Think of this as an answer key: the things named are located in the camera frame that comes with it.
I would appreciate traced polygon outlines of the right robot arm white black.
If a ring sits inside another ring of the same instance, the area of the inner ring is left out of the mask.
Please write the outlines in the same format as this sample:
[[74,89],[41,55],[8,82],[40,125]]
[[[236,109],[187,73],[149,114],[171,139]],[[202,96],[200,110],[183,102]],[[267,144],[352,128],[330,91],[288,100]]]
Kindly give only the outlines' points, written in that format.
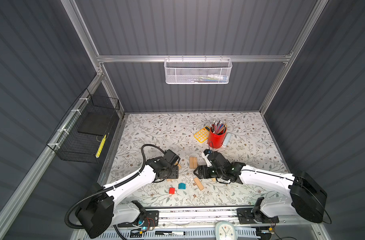
[[267,199],[259,197],[250,210],[239,209],[240,220],[278,223],[280,216],[300,216],[320,224],[327,214],[326,191],[306,172],[282,174],[260,170],[241,162],[230,162],[221,153],[206,149],[201,154],[205,165],[193,173],[198,179],[216,179],[221,184],[255,185],[280,194]]

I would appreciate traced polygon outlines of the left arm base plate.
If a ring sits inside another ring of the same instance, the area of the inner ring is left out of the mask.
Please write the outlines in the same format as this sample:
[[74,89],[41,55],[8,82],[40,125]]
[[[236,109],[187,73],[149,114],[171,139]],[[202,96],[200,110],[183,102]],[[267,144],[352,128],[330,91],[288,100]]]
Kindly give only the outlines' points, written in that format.
[[132,223],[121,223],[117,226],[119,228],[142,228],[142,227],[157,227],[159,224],[159,211],[146,211]]

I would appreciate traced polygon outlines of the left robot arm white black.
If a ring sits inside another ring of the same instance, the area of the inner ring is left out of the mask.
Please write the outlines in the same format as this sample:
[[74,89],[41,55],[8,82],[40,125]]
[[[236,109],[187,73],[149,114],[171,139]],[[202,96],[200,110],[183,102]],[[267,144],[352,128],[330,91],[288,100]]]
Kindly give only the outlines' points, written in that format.
[[147,226],[150,221],[145,208],[138,201],[122,204],[122,200],[148,184],[178,178],[180,159],[171,150],[162,151],[162,156],[144,158],[139,170],[121,180],[105,186],[94,184],[84,199],[67,213],[67,216],[75,213],[80,224],[75,225],[66,217],[67,226],[85,230],[91,239],[99,237],[111,226]]

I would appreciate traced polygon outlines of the plain wood block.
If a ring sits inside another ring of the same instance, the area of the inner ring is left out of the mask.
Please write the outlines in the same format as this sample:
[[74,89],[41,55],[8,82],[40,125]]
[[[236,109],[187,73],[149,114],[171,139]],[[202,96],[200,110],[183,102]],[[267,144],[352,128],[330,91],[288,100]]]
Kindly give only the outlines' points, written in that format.
[[194,178],[193,181],[200,191],[202,191],[204,189],[204,186],[199,178]]
[[189,157],[189,168],[193,169],[194,168],[194,161],[193,161],[193,157]]
[[198,164],[197,164],[197,157],[193,157],[192,158],[192,165],[193,165],[193,169],[196,169]]

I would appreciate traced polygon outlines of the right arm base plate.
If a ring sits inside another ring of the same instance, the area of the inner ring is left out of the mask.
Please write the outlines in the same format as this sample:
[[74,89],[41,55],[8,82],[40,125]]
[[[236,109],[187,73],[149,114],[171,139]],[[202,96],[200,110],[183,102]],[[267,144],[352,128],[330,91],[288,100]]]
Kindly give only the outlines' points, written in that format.
[[267,217],[260,210],[254,211],[253,208],[237,208],[236,215],[240,224],[278,224],[279,218]]

